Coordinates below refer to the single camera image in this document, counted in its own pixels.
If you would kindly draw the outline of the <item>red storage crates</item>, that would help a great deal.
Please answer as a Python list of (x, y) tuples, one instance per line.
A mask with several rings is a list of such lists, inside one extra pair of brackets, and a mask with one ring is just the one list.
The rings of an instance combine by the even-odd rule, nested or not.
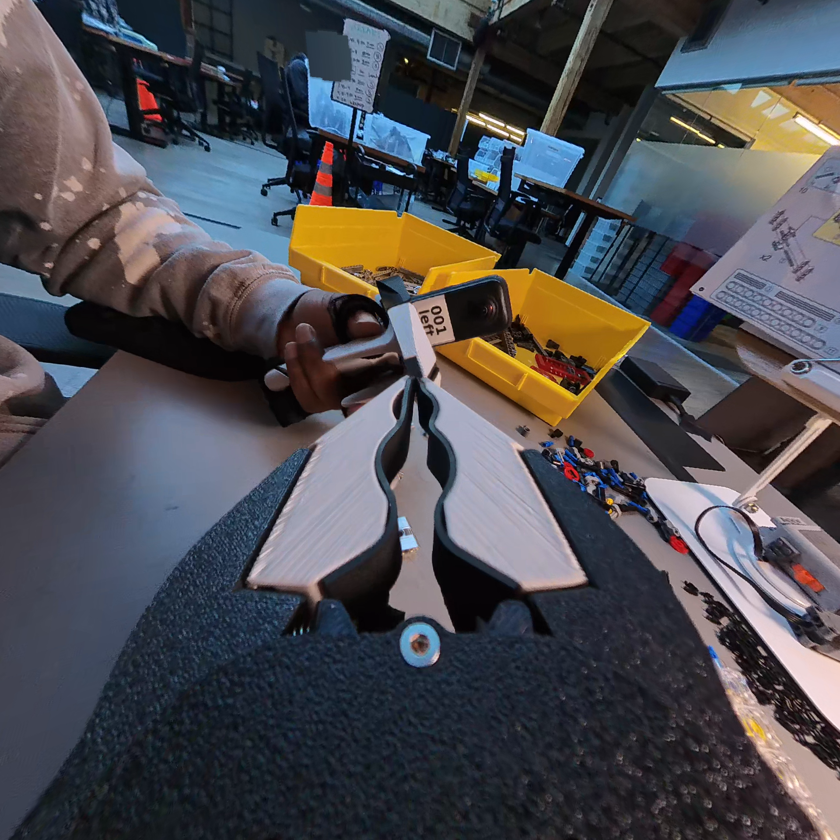
[(678, 243), (661, 266), (670, 279), (659, 303), (650, 312), (652, 322), (669, 327), (691, 298), (690, 289), (719, 257), (693, 245)]

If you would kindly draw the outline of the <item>clear yellow gear assembly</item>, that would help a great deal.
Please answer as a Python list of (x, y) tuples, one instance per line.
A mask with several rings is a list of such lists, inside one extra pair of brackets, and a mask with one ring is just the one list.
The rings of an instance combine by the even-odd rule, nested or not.
[(807, 795), (808, 791), (793, 762), (784, 750), (781, 740), (775, 735), (746, 679), (738, 671), (725, 665), (713, 646), (708, 646), (708, 652), (730, 704), (759, 755), (788, 792)]

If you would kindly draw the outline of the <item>printed instruction sheet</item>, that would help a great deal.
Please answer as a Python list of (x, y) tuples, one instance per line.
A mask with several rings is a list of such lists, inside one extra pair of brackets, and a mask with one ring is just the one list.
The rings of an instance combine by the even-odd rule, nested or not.
[(838, 367), (838, 146), (761, 215), (691, 292), (796, 358)]

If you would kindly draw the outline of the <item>pile of grey building parts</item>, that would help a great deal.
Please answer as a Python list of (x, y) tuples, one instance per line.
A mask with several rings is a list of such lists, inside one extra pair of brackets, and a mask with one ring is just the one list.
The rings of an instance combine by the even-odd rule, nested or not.
[(411, 271), (404, 266), (378, 266), (369, 269), (363, 265), (352, 265), (343, 266), (342, 270), (373, 287), (380, 281), (398, 277), (402, 279), (410, 294), (418, 293), (425, 280), (425, 275)]

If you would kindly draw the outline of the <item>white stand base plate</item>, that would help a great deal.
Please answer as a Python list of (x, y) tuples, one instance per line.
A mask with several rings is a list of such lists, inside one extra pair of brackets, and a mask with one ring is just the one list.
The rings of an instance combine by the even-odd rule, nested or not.
[(819, 596), (763, 558), (759, 525), (779, 517), (764, 510), (761, 491), (803, 454), (830, 426), (838, 425), (838, 367), (825, 360), (794, 360), (781, 372), (782, 382), (820, 409), (790, 445), (751, 486), (737, 492), (724, 486), (647, 479), (653, 502), (682, 532), (690, 552), (708, 572), (751, 629), (783, 668), (836, 728), (839, 724), (839, 664), (802, 646), (787, 617), (815, 605), (838, 615), (838, 595)]

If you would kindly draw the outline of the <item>yellow bin with grey parts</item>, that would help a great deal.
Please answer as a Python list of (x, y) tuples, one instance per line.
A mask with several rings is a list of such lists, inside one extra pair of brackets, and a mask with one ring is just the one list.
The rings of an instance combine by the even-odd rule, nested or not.
[(454, 273), (491, 272), (500, 256), (409, 213), (350, 207), (302, 206), (289, 245), (290, 266), (311, 288), (373, 298), (376, 287), (343, 266), (404, 266), (425, 275), (420, 292), (441, 288)]

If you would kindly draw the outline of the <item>orange striped object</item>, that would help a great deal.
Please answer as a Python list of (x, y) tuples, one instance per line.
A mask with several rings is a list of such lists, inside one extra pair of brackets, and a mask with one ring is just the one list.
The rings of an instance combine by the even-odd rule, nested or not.
[(323, 146), (316, 180), (311, 189), (309, 205), (312, 207), (333, 206), (333, 156), (333, 143), (327, 141)]

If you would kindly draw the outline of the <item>person's left hand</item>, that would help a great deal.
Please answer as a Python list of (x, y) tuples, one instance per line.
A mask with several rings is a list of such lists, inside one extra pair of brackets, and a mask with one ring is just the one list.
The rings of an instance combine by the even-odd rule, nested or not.
[(355, 394), (373, 386), (387, 386), (394, 377), (403, 375), (395, 353), (339, 363), (324, 359), (330, 347), (372, 339), (384, 332), (383, 322), (372, 307), (369, 298), (310, 290), (280, 322), (278, 354), (287, 367), (290, 389), (304, 412), (352, 413), (360, 406)]

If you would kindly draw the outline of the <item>pile of black pins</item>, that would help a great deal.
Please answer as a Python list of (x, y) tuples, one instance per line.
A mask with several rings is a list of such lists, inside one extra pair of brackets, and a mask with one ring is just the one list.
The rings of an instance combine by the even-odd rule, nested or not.
[(706, 619), (717, 626), (717, 639), (740, 668), (761, 706), (771, 707), (782, 728), (839, 775), (839, 731), (783, 668), (769, 646), (740, 613), (689, 581), (682, 588), (706, 606)]

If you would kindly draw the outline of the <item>red building part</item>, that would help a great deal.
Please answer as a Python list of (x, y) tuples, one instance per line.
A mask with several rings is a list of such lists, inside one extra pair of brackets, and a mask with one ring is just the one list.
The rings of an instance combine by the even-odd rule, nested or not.
[(581, 394), (596, 376), (596, 371), (592, 368), (586, 365), (575, 365), (571, 360), (556, 360), (537, 353), (534, 355), (534, 361), (532, 370), (575, 395)]

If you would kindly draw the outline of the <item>black power adapter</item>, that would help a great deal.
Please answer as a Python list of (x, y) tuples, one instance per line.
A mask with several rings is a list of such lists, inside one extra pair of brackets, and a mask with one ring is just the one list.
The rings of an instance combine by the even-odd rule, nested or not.
[(691, 396), (687, 387), (651, 360), (628, 355), (618, 369), (651, 399), (683, 406)]

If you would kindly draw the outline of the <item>black flat mat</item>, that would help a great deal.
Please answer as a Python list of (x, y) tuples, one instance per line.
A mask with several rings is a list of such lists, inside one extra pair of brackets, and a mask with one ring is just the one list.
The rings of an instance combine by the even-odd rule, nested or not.
[(613, 369), (595, 390), (676, 480), (695, 482), (694, 469), (725, 471), (624, 373)]

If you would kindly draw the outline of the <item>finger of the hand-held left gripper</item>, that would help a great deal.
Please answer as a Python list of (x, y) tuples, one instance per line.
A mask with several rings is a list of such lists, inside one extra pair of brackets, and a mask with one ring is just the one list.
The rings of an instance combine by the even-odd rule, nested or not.
[(417, 380), (426, 379), (440, 385), (437, 356), (415, 307), (395, 306), (389, 310), (389, 319), (406, 374)]

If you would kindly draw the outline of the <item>black office chair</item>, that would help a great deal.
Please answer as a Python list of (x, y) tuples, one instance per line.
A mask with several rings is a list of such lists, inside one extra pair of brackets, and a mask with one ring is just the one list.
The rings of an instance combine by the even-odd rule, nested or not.
[(308, 58), (300, 52), (285, 67), (262, 54), (257, 61), (264, 104), (262, 140), (287, 160), (285, 174), (269, 178), (260, 193), (268, 196), (272, 187), (287, 186), (301, 203), (312, 195), (319, 167), (316, 153), (323, 148), (310, 124)]

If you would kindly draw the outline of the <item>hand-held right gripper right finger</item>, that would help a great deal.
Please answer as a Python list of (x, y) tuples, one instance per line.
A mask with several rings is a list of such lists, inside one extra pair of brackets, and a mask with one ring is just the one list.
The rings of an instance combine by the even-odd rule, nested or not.
[(586, 587), (585, 570), (560, 525), (541, 457), (430, 381), (417, 384), (427, 468), (440, 487), (433, 570), (456, 631), (489, 624), (497, 607)]

